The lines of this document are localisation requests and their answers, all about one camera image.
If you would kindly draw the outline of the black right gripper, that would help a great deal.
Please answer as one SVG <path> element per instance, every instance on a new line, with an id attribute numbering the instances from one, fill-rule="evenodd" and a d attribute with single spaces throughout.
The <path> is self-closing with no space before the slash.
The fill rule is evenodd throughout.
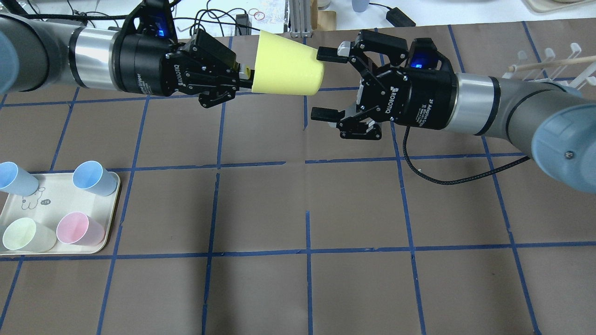
<path id="1" fill-rule="evenodd" d="M 389 65 L 377 66 L 367 52 L 389 57 Z M 393 121 L 405 127 L 442 130 L 447 127 L 456 100 L 457 77 L 453 71 L 398 67 L 406 60 L 405 39 L 360 30 L 354 41 L 338 47 L 319 47 L 317 60 L 349 63 L 364 80 L 356 106 L 344 110 L 313 107 L 312 121 L 334 124 L 347 140 L 372 140 L 373 124 Z"/>

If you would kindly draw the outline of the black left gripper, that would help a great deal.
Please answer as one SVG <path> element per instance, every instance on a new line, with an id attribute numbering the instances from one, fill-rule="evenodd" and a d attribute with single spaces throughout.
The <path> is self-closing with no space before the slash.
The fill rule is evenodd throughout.
<path id="1" fill-rule="evenodd" d="M 191 40 L 175 43 L 168 38 L 117 33 L 114 37 L 114 87 L 124 93 L 170 97 L 174 93 L 197 95 L 200 106 L 211 108 L 252 89 L 253 78 L 216 77 L 191 85 L 185 65 L 192 57 L 217 69 L 237 70 L 236 53 L 199 29 Z"/>

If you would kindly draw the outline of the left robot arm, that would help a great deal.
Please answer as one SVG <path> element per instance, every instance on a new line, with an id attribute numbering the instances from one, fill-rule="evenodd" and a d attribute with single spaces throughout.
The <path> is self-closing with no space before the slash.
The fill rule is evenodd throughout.
<path id="1" fill-rule="evenodd" d="M 196 95 L 209 108 L 252 88 L 255 71 L 204 30 L 179 42 L 169 7 L 166 0 L 143 0 L 118 31 L 2 13 L 1 93 L 62 84 Z"/>

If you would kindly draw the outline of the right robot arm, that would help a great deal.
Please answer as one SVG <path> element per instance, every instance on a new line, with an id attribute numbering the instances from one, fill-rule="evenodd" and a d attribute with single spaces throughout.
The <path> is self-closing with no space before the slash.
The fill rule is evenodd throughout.
<path id="1" fill-rule="evenodd" d="M 348 63 L 361 76 L 356 101 L 344 110 L 315 107 L 311 120 L 333 124 L 343 139 L 380 140 L 380 124 L 405 127 L 402 150 L 409 168 L 439 185 L 479 180 L 533 160 L 569 187 L 596 190 L 595 102 L 549 82 L 526 82 L 454 72 L 430 38 L 411 45 L 396 36 L 361 30 L 354 41 L 319 47 L 317 59 Z M 524 156 L 459 180 L 437 180 L 408 155 L 412 127 L 507 140 Z"/>

